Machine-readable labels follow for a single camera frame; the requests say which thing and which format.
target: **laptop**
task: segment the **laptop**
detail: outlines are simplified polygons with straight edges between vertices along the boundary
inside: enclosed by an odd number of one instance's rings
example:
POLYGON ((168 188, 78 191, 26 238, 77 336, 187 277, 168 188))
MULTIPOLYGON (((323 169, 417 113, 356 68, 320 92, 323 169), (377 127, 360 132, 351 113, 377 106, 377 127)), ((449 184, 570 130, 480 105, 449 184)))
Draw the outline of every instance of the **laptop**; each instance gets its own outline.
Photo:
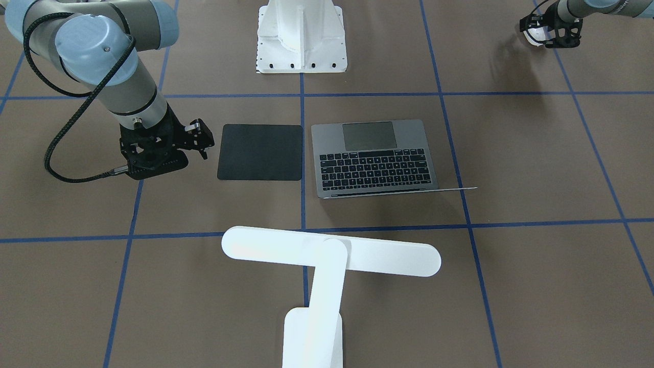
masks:
POLYGON ((451 191, 438 189, 421 120, 311 127, 319 198, 451 191))

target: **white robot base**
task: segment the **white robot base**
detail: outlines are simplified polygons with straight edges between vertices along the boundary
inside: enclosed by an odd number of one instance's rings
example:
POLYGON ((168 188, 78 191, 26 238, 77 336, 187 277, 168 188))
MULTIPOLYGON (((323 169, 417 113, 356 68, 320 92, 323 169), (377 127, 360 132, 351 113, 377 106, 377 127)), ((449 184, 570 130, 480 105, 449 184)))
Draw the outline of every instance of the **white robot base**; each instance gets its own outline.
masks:
POLYGON ((270 0, 259 9, 258 73, 342 73, 343 10, 332 0, 270 0))

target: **brown floor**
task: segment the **brown floor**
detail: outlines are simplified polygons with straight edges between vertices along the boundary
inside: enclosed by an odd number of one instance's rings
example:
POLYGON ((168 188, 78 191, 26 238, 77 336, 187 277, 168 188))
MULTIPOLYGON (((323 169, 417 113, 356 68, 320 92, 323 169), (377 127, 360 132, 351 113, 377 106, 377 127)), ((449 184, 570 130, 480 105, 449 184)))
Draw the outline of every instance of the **brown floor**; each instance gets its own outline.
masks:
MULTIPOLYGON (((441 186, 479 188, 319 200, 311 160, 302 181, 219 181, 220 147, 143 182, 60 183, 43 154, 80 102, 0 27, 0 367, 280 367, 313 273, 226 257, 234 225, 439 250, 431 278, 347 273, 346 368, 652 366, 651 21, 594 15, 553 52, 515 33, 529 0, 339 0, 348 71, 301 77, 254 72, 265 4, 179 1, 177 44, 141 53, 183 122, 217 143, 225 124, 302 125, 312 157, 312 124, 422 119, 441 186)), ((121 162, 98 103, 53 159, 121 162)))

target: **white t-shaped stand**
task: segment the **white t-shaped stand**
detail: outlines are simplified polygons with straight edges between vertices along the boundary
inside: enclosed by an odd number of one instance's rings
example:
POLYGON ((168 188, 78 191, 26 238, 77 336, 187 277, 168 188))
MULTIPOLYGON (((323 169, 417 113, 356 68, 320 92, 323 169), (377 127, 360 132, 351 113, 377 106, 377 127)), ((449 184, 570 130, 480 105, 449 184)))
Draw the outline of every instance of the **white t-shaped stand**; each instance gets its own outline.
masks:
POLYGON ((428 277, 441 266, 438 251, 419 243, 232 227, 222 249, 234 259, 315 267, 308 308, 284 321, 282 368, 342 368, 339 314, 345 270, 428 277))

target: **light blue joint cover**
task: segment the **light blue joint cover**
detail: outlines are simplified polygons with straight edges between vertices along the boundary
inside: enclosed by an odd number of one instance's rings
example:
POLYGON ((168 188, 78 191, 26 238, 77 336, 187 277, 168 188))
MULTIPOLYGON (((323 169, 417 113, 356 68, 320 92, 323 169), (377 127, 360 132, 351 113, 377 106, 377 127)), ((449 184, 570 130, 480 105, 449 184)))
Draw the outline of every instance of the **light blue joint cover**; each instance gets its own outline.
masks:
POLYGON ((5 9, 5 23, 14 37, 23 43, 23 22, 32 4, 38 0, 11 0, 5 9))
POLYGON ((179 23, 177 22, 177 14, 175 11, 162 0, 150 0, 154 10, 157 12, 159 18, 159 30, 161 34, 161 41, 157 50, 172 46, 179 38, 179 23))
POLYGON ((649 4, 647 9, 637 15, 636 18, 654 18, 654 1, 652 1, 652 4, 649 4))
POLYGON ((584 3, 596 9, 610 7, 611 5, 618 4, 620 0, 583 0, 584 3))
MULTIPOLYGON (((82 15, 59 28, 54 44, 66 69, 84 82, 95 85, 129 47, 129 37, 106 16, 82 15)), ((139 57, 134 49, 107 86, 128 80, 138 64, 139 57)))

